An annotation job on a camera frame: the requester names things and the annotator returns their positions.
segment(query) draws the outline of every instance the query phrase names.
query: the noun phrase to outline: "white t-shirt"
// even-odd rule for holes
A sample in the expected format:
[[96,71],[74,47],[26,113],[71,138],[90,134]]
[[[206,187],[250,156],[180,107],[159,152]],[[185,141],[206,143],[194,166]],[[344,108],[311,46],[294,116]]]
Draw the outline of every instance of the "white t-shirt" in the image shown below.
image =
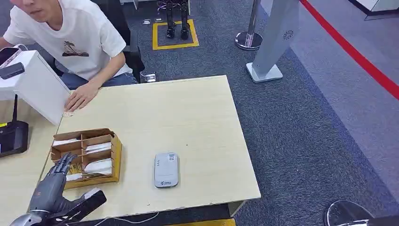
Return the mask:
[[[126,46],[98,5],[90,0],[59,0],[63,25],[54,31],[17,7],[10,11],[11,24],[3,38],[11,44],[41,45],[71,73],[93,78]],[[132,73],[126,64],[115,74]]]

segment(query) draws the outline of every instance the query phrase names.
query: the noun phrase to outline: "jeans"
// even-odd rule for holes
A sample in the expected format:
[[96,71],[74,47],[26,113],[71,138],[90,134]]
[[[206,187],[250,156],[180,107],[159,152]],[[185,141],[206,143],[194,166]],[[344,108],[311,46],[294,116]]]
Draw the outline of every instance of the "jeans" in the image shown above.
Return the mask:
[[[61,80],[70,90],[77,89],[79,86],[88,83],[86,79],[71,73],[63,74],[61,76]],[[110,78],[108,81],[104,82],[104,84],[101,87],[123,86],[123,85],[132,85],[132,84],[137,84],[137,80],[136,78],[134,78],[133,74],[123,73],[113,78]]]

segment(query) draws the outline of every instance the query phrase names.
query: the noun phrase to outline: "cardboard compartment organizer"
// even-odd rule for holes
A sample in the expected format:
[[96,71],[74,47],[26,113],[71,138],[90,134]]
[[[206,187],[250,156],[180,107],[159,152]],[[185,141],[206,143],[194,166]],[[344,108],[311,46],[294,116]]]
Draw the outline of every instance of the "cardboard compartment organizer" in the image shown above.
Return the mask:
[[109,129],[92,129],[54,135],[51,160],[57,163],[76,154],[67,174],[65,189],[118,182],[122,143]]

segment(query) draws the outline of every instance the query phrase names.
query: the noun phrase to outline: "yellow floor tape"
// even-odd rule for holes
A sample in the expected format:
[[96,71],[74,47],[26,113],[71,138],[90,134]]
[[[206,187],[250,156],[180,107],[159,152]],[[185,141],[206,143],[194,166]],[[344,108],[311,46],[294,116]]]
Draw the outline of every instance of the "yellow floor tape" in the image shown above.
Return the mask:
[[192,36],[192,43],[186,44],[176,44],[170,46],[158,46],[158,27],[159,26],[167,26],[167,23],[154,23],[152,26],[152,49],[160,50],[160,49],[173,49],[173,48],[186,48],[186,47],[196,47],[200,44],[198,43],[197,33],[195,32],[194,21],[192,19],[187,20],[187,23],[190,25],[190,32]]
[[211,220],[211,221],[170,225],[170,226],[236,226],[236,222],[234,219],[227,219],[227,220]]

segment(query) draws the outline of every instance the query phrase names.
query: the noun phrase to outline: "red line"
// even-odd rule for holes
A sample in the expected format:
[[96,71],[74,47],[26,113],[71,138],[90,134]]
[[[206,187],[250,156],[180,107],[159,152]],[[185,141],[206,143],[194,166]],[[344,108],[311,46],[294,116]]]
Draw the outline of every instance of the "red line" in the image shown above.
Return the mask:
[[312,14],[318,23],[333,37],[333,39],[382,87],[399,100],[399,86],[376,68],[359,51],[357,51],[320,13],[307,1],[300,0],[303,6]]

